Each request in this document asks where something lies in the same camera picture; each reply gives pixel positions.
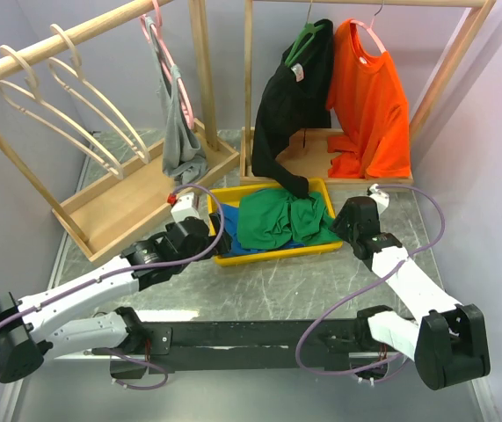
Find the green tank top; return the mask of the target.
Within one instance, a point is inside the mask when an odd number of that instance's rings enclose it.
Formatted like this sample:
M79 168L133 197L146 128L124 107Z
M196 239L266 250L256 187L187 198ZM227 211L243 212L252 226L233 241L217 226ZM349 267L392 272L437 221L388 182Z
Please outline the green tank top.
M236 236L247 250L330 244L339 240L330 230L333 221L319 192L299 199L286 189L266 188L240 200Z

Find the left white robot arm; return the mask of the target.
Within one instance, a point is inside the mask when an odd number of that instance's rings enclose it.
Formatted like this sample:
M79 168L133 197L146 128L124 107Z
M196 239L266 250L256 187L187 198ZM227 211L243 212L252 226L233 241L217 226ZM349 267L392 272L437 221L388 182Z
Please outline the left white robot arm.
M187 217L126 248L101 267L43 293L0 295L0 382L19 381L49 359L106 348L135 353L148 333L131 309L81 319L83 311L170 280L189 264L230 248L225 216Z

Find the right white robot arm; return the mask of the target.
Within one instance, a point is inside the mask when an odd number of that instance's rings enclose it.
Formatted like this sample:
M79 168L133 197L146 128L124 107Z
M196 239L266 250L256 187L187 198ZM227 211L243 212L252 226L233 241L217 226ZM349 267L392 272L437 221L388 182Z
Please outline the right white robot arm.
M421 380L433 390L487 376L491 362L483 312L448 295L394 235L382 232L380 213L388 204L386 193L352 197L331 226L412 316L405 319L386 307L361 311L356 344L365 350L381 343L391 346L415 363Z

